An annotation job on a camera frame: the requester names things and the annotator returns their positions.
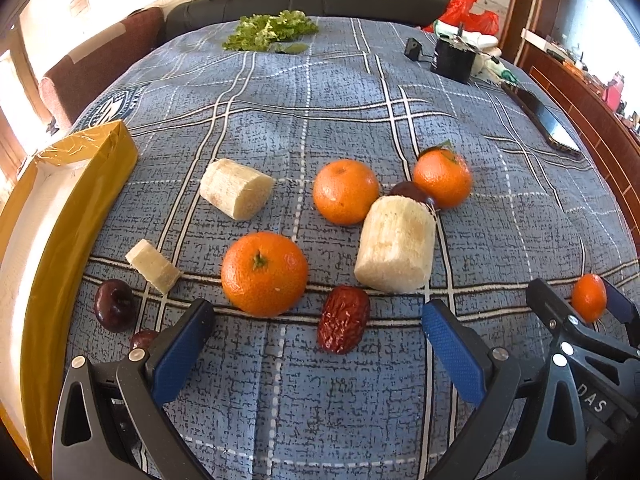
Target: wooden cabinet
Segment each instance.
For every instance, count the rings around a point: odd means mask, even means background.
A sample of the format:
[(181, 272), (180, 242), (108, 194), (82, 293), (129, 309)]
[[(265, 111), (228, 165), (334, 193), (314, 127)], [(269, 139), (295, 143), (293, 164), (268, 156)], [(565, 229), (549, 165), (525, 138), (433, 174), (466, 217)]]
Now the wooden cabinet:
[(531, 44), (522, 69), (567, 114), (620, 205), (640, 249), (640, 144), (577, 75)]
[(518, 64), (525, 44), (521, 37), (523, 28), (542, 38), (551, 34), (559, 5), (560, 0), (511, 0), (500, 37), (502, 58)]

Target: orange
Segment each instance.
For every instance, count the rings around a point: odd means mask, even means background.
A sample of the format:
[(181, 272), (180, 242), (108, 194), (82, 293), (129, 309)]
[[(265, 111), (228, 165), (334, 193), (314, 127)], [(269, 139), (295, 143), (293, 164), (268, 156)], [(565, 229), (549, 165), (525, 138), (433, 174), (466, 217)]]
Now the orange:
[(222, 260), (222, 289), (240, 310), (273, 317), (289, 310), (305, 292), (308, 265), (300, 248), (276, 233), (243, 236)]
[(329, 222), (351, 225), (362, 222), (380, 196), (376, 174), (357, 160), (336, 160), (316, 176), (314, 203)]
[(414, 182), (435, 200), (436, 207), (448, 209), (471, 194), (473, 178), (465, 159), (441, 145), (422, 152), (414, 168)]
[(585, 274), (574, 285), (572, 307), (587, 323), (596, 321), (607, 307), (607, 289), (597, 274)]

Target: bed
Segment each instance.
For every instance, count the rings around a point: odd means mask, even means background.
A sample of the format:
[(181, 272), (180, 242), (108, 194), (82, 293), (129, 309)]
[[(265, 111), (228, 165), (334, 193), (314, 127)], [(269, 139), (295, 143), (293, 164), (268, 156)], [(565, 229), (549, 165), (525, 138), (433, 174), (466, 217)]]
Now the bed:
[[(543, 278), (568, 298), (583, 273), (596, 272), (637, 301), (638, 257), (571, 123), (523, 72), (513, 68), (584, 156), (551, 149), (500, 88), (461, 85), (403, 55), (409, 37), (431, 54), (431, 34), (389, 22), (314, 20), (320, 32), (295, 56), (222, 50), (235, 23), (178, 36), (80, 116), (75, 130), (124, 120), (139, 160), (84, 271), (66, 365), (78, 354), (105, 362), (129, 349), (133, 331), (109, 333), (94, 317), (103, 280), (134, 289), (136, 330), (170, 326), (203, 297), (216, 307), (214, 333), (179, 398), (164, 408), (215, 478), (422, 478), (472, 411), (425, 340), (424, 301), (445, 301), (490, 346), (543, 356), (550, 335), (526, 307), (527, 283)], [(462, 206), (438, 214), (430, 282), (413, 294), (370, 291), (371, 321), (358, 347), (322, 352), (316, 325), (324, 298), (335, 285), (357, 285), (360, 227), (330, 225), (318, 214), (314, 176), (331, 160), (357, 158), (388, 192), (410, 178), (420, 150), (444, 140), (468, 161), (474, 188)], [(199, 198), (205, 168), (223, 157), (277, 179), (250, 222)], [(275, 319), (245, 316), (220, 287), (226, 248), (258, 230), (290, 237), (310, 266), (303, 299)], [(140, 238), (184, 272), (168, 296), (124, 258)], [(626, 337), (608, 313), (594, 328)], [(514, 409), (484, 473), (497, 466), (518, 415)], [(136, 459), (155, 472), (143, 449)]]

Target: couch cushion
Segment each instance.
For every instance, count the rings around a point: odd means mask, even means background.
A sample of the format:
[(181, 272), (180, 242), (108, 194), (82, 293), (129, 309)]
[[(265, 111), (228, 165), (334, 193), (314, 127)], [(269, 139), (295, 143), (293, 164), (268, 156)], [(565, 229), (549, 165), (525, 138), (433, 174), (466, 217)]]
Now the couch cushion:
[(101, 92), (158, 46), (163, 23), (159, 7), (136, 12), (75, 47), (44, 75), (40, 97), (60, 129), (69, 129)]

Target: smartphone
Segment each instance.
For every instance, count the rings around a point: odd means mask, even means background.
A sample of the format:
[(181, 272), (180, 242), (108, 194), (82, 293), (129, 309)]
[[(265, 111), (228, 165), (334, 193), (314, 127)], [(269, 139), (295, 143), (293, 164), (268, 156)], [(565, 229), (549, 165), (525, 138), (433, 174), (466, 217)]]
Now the smartphone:
[(580, 147), (564, 129), (564, 126), (535, 95), (517, 86), (504, 83), (500, 86), (536, 125), (549, 146), (570, 155), (582, 155)]

